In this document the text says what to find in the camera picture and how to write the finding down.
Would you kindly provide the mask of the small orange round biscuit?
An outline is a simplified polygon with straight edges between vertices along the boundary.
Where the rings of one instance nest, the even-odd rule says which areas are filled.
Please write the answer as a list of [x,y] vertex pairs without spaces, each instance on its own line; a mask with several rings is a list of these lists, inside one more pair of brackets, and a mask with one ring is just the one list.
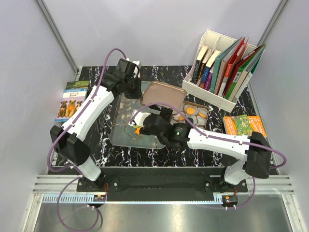
[[203,114],[203,113],[198,113],[198,115],[199,115],[200,117],[202,117],[202,118],[206,118],[206,115]]

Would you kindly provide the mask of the rose gold tin lid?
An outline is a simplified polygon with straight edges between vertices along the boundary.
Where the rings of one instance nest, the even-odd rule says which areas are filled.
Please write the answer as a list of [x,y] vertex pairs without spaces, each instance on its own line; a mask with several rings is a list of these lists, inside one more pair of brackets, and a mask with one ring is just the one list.
[[186,90],[180,87],[152,81],[143,92],[140,103],[147,105],[149,103],[163,102],[180,110],[186,94]]

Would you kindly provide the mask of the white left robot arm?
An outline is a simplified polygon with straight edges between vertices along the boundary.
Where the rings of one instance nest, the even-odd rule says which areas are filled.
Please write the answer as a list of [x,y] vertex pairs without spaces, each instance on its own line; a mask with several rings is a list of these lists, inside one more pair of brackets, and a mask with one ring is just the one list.
[[139,61],[119,59],[115,69],[103,74],[97,85],[93,86],[89,96],[76,113],[61,127],[53,126],[50,130],[53,150],[65,158],[86,179],[93,191],[104,187],[101,170],[90,157],[91,150],[84,143],[85,137],[98,116],[119,95],[129,99],[140,99]]

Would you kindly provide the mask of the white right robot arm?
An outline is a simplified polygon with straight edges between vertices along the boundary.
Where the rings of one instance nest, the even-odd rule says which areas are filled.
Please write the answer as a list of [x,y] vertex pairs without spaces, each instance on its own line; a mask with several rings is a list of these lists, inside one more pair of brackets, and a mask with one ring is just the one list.
[[269,177],[270,145],[258,132],[253,132],[250,136],[233,136],[196,129],[188,122],[171,124],[166,109],[159,114],[138,113],[134,122],[138,126],[138,133],[154,135],[166,147],[178,150],[187,146],[190,149],[209,150],[236,158],[237,162],[227,166],[223,177],[219,179],[219,186],[223,191],[231,191],[248,177]]

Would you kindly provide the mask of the large orange round biscuit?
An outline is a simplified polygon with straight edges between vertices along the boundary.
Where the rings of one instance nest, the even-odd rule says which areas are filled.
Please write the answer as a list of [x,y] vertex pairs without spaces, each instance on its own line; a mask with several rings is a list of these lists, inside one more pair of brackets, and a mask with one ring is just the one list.
[[194,115],[196,113],[196,110],[195,108],[193,107],[188,107],[186,108],[185,112],[188,114],[188,115]]

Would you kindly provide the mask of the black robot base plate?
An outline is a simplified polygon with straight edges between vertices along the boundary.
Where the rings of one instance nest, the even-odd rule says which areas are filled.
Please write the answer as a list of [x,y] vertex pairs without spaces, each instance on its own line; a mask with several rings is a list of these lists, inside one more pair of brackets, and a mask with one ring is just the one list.
[[215,193],[247,192],[245,180],[223,182],[220,167],[106,167],[95,182],[82,178],[78,192],[107,191],[108,203],[206,203]]

